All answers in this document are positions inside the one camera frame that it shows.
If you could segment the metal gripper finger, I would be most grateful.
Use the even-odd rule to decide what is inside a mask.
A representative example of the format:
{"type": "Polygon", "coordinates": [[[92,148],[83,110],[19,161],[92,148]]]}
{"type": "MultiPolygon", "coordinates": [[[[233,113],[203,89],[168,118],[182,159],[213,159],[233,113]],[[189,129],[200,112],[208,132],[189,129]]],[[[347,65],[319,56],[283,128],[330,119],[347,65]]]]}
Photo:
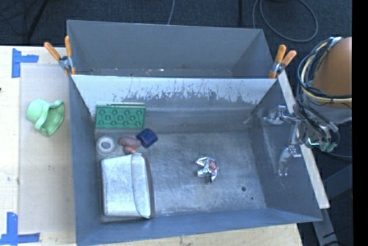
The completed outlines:
{"type": "Polygon", "coordinates": [[[294,116],[287,113],[285,105],[278,105],[277,107],[270,109],[263,120],[272,125],[280,125],[284,122],[293,122],[294,116]]]}
{"type": "Polygon", "coordinates": [[[288,170],[292,160],[300,157],[301,153],[299,153],[295,148],[286,147],[279,157],[278,176],[288,176],[288,170]]]}

